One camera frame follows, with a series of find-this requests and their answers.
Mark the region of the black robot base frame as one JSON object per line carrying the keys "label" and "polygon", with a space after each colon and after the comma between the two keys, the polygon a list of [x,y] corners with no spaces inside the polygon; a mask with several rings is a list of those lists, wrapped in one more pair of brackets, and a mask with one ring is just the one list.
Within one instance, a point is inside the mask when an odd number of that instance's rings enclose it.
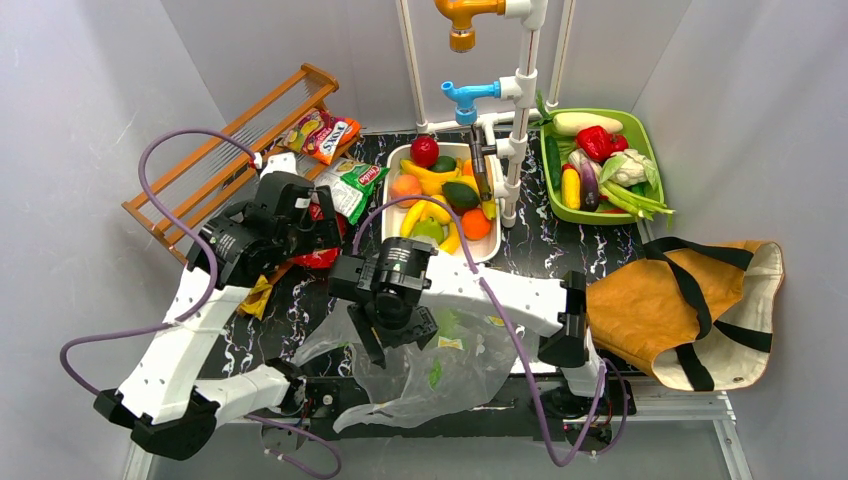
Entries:
{"label": "black robot base frame", "polygon": [[574,395],[561,374],[534,370],[532,391],[520,373],[471,371],[459,375],[446,362],[426,369],[406,366],[381,370],[360,365],[347,376],[318,376],[306,367],[305,388],[277,411],[283,420],[327,440],[400,436],[403,438],[525,438],[541,440],[543,414],[555,442],[578,439],[592,419],[581,446],[602,450],[613,440],[612,426],[636,414],[633,389],[607,374],[599,401]]}

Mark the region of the yellow lemon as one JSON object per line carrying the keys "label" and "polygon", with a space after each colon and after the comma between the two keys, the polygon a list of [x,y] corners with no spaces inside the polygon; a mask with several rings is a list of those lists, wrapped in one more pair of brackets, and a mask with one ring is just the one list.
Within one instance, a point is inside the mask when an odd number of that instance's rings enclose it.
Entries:
{"label": "yellow lemon", "polygon": [[426,220],[431,218],[440,225],[450,224],[452,222],[450,210],[443,208],[440,204],[436,204],[436,200],[442,203],[446,202],[446,198],[442,195],[431,196],[430,201],[424,201],[425,208],[422,211],[421,219]]}

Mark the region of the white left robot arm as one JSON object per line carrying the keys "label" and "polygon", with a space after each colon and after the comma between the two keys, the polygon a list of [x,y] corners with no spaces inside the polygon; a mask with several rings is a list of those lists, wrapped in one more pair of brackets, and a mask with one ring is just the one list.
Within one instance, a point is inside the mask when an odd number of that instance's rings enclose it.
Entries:
{"label": "white left robot arm", "polygon": [[270,156],[254,198],[201,228],[213,256],[192,246],[163,330],[119,387],[97,395],[95,410],[129,429],[145,451],[173,460],[190,458],[218,427],[257,410],[299,412],[306,380],[287,361],[227,379],[202,380],[199,373],[260,278],[272,279],[294,257],[340,245],[330,193],[298,174],[294,154]]}

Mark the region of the clear lemon print plastic bag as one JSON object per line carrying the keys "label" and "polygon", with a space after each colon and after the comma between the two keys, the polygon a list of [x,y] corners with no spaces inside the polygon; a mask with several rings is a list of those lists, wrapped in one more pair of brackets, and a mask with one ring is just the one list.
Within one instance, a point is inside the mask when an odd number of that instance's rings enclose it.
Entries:
{"label": "clear lemon print plastic bag", "polygon": [[[436,335],[420,349],[407,344],[388,349],[384,369],[372,364],[349,318],[348,302],[339,300],[322,323],[295,351],[298,366],[332,350],[348,347],[351,372],[367,393],[364,403],[343,409],[334,421],[337,433],[360,425],[413,428],[433,419],[470,410],[492,400],[519,362],[503,322],[457,309],[435,308]],[[432,360],[443,375],[436,391],[427,382]]]}

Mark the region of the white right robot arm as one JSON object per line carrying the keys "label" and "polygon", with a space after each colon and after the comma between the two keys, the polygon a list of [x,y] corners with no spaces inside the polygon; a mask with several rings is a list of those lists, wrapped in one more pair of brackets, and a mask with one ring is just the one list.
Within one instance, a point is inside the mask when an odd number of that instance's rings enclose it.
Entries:
{"label": "white right robot arm", "polygon": [[459,309],[521,325],[539,337],[538,359],[558,367],[570,392],[603,391],[603,363],[588,328],[585,278],[531,278],[483,266],[403,237],[386,239],[373,257],[342,255],[329,275],[329,293],[347,313],[371,362],[385,352],[424,347],[437,332],[435,311]]}

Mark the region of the green pear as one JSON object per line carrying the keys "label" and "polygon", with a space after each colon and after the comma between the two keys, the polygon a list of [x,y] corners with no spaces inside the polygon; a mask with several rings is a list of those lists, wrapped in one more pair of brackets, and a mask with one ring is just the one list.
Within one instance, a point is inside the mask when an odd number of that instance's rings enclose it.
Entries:
{"label": "green pear", "polygon": [[414,225],[410,237],[421,241],[432,241],[436,245],[440,245],[445,239],[444,226],[434,218],[427,217]]}

